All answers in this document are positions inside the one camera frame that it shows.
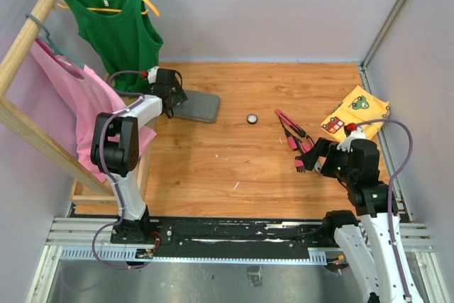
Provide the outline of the grey plastic tool case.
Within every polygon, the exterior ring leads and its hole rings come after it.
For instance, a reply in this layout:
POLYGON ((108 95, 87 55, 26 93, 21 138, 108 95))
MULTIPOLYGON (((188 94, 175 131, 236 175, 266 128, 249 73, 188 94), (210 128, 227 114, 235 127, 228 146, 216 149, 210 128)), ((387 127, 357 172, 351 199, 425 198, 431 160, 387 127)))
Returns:
POLYGON ((187 90, 187 100, 174 109, 174 117, 203 123, 215 123, 221 105, 216 94, 187 90))

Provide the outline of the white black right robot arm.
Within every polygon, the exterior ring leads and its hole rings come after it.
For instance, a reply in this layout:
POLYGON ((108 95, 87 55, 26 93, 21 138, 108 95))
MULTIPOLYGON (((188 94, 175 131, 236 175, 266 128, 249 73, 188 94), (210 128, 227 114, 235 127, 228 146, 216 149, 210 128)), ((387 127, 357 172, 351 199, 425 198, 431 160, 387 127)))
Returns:
POLYGON ((349 136, 325 138, 302 155, 306 170, 338 180, 354 211, 330 211, 321 237, 339 246, 362 293, 363 302, 422 302, 406 259, 393 191, 380 180, 376 143, 349 136))

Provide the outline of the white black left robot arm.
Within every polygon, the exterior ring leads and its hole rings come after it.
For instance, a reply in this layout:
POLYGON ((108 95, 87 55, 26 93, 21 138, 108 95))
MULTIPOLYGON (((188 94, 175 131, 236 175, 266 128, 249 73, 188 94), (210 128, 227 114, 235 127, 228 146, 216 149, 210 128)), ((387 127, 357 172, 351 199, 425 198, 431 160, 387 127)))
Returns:
POLYGON ((147 82, 145 93, 132 93, 137 99, 124 109, 101 112, 94 126, 90 159, 106 175, 118 205, 112 243, 145 243, 153 235, 137 181, 139 132, 158 116, 172 118, 174 108, 187 100, 180 72, 153 67, 140 75, 147 82))

